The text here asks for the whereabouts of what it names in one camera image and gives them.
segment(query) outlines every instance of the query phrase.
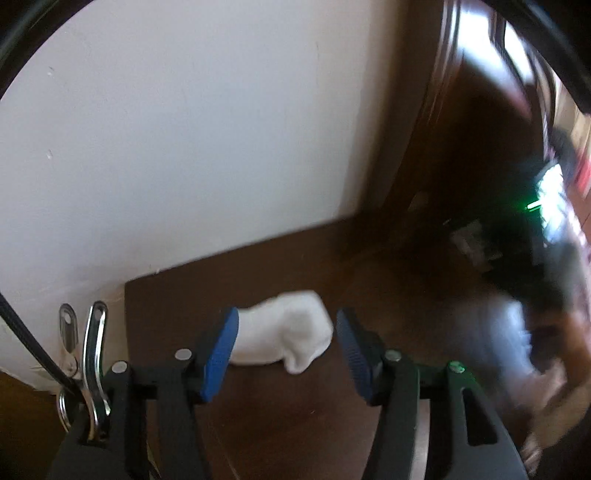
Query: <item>green light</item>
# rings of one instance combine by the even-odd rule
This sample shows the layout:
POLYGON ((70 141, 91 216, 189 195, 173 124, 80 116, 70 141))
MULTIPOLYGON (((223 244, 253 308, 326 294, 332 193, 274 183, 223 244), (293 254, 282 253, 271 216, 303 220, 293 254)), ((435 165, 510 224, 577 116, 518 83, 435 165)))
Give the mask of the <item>green light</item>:
POLYGON ((536 202, 532 202, 527 206, 528 210, 533 210, 534 208, 540 207, 542 206, 542 201, 541 200, 537 200, 536 202))

